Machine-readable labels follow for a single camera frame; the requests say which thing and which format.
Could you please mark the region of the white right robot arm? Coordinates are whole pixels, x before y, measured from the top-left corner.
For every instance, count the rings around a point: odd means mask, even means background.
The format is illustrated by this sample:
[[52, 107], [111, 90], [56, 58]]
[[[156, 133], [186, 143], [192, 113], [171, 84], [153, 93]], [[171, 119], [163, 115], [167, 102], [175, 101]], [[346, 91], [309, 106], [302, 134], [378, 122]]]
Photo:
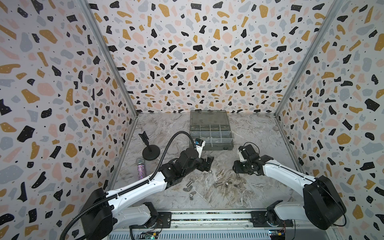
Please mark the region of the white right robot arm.
[[327, 230], [346, 216], [347, 209], [329, 178], [308, 176], [270, 156], [260, 156], [252, 145], [239, 147], [238, 154], [240, 159], [233, 165], [235, 173], [275, 179], [303, 198], [301, 202], [275, 201], [260, 218], [263, 223], [278, 227], [283, 221], [299, 220]]

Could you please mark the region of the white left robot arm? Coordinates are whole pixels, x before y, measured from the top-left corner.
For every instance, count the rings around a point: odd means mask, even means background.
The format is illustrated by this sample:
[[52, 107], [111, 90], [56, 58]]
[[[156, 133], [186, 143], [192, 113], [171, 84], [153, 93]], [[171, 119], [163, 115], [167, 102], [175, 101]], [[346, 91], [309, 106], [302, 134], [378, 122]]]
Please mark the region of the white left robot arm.
[[187, 148], [178, 158], [160, 166], [154, 177], [145, 177], [117, 190], [105, 192], [99, 188], [93, 191], [81, 210], [83, 239], [101, 240], [115, 228], [124, 225], [150, 228], [159, 215], [153, 204], [145, 202], [139, 207], [133, 205], [181, 183], [194, 170], [210, 171], [213, 161], [214, 157], [202, 159], [197, 150]]

